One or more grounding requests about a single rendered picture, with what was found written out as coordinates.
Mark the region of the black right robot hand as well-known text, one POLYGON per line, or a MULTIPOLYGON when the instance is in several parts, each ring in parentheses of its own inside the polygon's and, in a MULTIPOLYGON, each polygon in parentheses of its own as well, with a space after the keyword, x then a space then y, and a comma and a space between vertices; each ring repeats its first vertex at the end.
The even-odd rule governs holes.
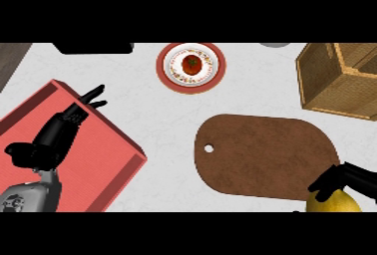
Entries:
POLYGON ((316 191, 316 201, 325 202, 334 191, 345 186, 374 199, 377 203, 377 172, 348 162, 331 165, 308 185, 307 190, 316 191))

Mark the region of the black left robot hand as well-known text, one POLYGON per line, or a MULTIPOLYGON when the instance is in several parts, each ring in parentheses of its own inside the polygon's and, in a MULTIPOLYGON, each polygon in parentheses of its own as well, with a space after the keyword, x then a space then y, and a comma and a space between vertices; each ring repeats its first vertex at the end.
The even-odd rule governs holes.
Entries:
POLYGON ((102 107, 107 102, 93 99, 104 91, 97 85, 45 121, 31 142, 11 142, 4 152, 11 158, 14 166, 35 170, 51 170, 65 160, 78 129, 88 117, 85 107, 102 107))

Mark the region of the yellow lemon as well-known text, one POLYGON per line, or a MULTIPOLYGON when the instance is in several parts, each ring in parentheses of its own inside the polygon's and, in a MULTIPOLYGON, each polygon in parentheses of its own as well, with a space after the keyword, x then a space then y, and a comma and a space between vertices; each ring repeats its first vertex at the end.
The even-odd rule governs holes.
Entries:
POLYGON ((316 194, 316 191, 308 194, 306 200, 307 212, 360 212, 360 207, 354 199, 341 189, 332 192, 323 202, 316 200, 316 194))

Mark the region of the brown wooden cutting board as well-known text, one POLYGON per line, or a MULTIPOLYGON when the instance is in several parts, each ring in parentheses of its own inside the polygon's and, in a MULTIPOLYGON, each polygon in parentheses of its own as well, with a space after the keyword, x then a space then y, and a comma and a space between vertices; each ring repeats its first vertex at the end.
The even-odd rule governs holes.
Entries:
POLYGON ((198 128, 193 163, 220 193, 304 200, 307 186, 340 160, 326 134, 308 122, 217 115, 198 128))

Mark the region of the wicker basket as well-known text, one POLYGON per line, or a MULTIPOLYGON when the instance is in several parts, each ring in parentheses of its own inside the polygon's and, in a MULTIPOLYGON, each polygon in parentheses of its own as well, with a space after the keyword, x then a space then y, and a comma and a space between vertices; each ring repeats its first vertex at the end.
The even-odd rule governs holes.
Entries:
POLYGON ((306 110, 377 122, 377 43, 307 43, 295 70, 306 110))

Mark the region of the red tray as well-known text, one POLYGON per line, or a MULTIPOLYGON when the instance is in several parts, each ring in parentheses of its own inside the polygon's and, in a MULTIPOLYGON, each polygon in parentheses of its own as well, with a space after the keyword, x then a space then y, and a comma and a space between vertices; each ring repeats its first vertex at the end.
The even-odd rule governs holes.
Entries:
MULTIPOLYGON (((29 142, 53 114, 78 101, 79 95, 60 81, 50 81, 0 120, 0 192, 39 179, 11 164, 4 148, 29 142)), ((130 137, 90 106, 65 160, 57 168, 62 182, 59 211, 103 211, 127 186, 147 158, 130 137)))

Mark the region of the dark wooden panel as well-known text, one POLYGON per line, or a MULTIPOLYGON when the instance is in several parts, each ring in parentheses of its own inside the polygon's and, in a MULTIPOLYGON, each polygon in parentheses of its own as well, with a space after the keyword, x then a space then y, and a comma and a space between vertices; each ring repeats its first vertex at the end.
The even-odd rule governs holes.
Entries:
POLYGON ((31 48, 31 43, 0 43, 0 92, 31 48))

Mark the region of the black appliance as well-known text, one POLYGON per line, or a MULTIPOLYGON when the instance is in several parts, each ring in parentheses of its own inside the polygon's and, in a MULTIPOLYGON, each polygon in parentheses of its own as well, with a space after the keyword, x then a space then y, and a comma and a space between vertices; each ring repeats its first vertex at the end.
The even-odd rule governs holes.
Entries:
POLYGON ((130 54, 133 43, 54 43, 54 47, 65 55, 130 54))

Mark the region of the red-rimmed white plate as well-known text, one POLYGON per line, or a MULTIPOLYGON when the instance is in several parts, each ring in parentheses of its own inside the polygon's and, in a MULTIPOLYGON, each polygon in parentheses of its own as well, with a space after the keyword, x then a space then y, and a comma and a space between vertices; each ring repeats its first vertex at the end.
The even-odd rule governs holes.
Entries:
POLYGON ((224 68, 224 56, 212 43, 170 43, 156 59, 161 82, 187 95, 208 91, 218 84, 224 68))

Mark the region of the red tomato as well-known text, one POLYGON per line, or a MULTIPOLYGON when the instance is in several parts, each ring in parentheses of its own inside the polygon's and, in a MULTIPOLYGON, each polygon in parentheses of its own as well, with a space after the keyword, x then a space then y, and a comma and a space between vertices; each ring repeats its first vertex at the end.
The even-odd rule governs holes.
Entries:
POLYGON ((201 71, 201 59, 195 55, 187 55, 181 61, 183 72, 193 76, 201 71))

